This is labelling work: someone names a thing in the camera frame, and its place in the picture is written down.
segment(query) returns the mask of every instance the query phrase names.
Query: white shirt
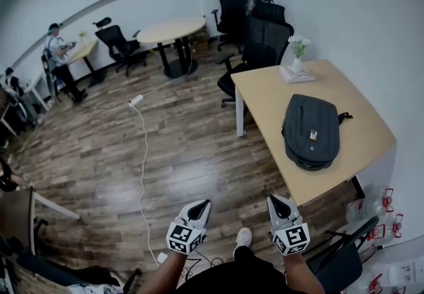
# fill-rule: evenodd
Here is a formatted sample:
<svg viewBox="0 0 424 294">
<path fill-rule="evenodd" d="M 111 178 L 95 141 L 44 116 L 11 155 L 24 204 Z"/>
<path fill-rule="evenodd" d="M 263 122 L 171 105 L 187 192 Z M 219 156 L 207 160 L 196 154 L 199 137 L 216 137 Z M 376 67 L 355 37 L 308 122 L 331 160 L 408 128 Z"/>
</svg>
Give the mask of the white shirt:
<svg viewBox="0 0 424 294">
<path fill-rule="evenodd" d="M 52 54 L 52 59 L 56 62 L 56 67 L 68 64 L 68 56 L 66 54 L 59 56 L 56 52 L 56 49 L 59 49 L 63 46 L 65 46 L 65 42 L 59 36 L 53 37 L 49 35 L 47 36 L 46 41 L 44 42 L 44 47 L 46 47 L 48 51 Z"/>
</svg>

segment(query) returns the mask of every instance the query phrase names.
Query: white sneaker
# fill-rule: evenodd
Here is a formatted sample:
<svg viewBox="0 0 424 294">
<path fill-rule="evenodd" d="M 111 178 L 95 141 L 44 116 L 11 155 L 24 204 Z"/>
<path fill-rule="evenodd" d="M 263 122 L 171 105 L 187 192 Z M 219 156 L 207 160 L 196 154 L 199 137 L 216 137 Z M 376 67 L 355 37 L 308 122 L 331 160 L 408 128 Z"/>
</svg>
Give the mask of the white sneaker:
<svg viewBox="0 0 424 294">
<path fill-rule="evenodd" d="M 249 247 L 250 244 L 252 243 L 252 231 L 249 228 L 243 227 L 238 231 L 237 234 L 237 239 L 236 239 L 236 248 L 234 248 L 233 251 L 233 257 L 234 257 L 234 253 L 236 251 L 236 249 L 238 247 Z"/>
</svg>

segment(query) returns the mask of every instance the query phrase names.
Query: round table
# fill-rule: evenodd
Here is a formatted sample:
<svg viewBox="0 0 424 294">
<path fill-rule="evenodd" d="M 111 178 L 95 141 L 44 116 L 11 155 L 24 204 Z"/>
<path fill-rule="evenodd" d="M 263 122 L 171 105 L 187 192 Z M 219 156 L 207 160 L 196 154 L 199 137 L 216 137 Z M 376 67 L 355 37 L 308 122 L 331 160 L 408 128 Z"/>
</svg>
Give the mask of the round table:
<svg viewBox="0 0 424 294">
<path fill-rule="evenodd" d="M 190 47 L 187 36 L 203 28 L 206 21 L 203 17 L 176 17 L 161 23 L 156 23 L 143 29 L 137 34 L 137 41 L 140 43 L 157 43 L 160 57 L 164 64 L 164 74 L 172 79 L 195 72 L 199 64 L 191 60 Z M 165 41 L 175 40 L 178 60 L 168 63 L 162 45 Z"/>
</svg>

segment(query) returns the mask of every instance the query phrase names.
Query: tag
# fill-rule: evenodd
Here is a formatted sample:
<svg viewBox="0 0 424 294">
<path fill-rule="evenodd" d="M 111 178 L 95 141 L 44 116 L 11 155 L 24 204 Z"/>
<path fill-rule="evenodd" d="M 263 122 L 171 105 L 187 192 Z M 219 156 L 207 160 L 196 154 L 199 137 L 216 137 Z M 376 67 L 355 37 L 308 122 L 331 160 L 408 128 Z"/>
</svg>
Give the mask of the tag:
<svg viewBox="0 0 424 294">
<path fill-rule="evenodd" d="M 318 132 L 316 130 L 311 130 L 311 135 L 309 135 L 309 138 L 312 141 L 317 141 Z"/>
</svg>

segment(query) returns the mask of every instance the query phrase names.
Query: backpack strap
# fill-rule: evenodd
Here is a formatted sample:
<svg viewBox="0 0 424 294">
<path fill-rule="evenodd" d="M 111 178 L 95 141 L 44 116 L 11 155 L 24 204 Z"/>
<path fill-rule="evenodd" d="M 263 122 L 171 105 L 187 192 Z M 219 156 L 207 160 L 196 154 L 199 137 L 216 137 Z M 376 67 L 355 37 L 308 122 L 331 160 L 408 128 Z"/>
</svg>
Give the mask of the backpack strap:
<svg viewBox="0 0 424 294">
<path fill-rule="evenodd" d="M 346 113 L 341 113 L 339 115 L 339 126 L 342 124 L 344 119 L 353 119 L 353 116 L 350 115 L 348 112 Z"/>
</svg>

